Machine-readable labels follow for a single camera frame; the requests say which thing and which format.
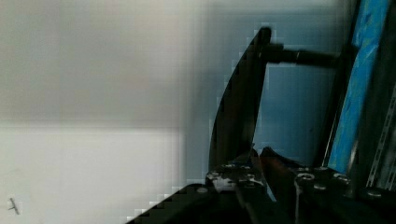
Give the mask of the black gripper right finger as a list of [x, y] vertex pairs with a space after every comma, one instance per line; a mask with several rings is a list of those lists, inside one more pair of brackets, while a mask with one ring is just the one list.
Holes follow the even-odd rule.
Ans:
[[304, 188], [297, 178], [297, 169], [301, 165], [279, 155], [270, 147], [263, 149], [260, 163], [270, 190], [292, 223], [308, 224], [309, 217], [304, 210]]

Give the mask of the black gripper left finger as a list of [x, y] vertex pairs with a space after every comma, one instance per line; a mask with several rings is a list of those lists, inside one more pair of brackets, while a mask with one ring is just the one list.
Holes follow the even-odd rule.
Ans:
[[259, 209], [266, 201], [266, 184], [262, 172], [254, 162], [254, 149], [225, 164], [216, 166], [206, 175], [206, 182], [218, 193], [231, 192], [240, 207], [247, 212], [251, 224], [263, 224]]

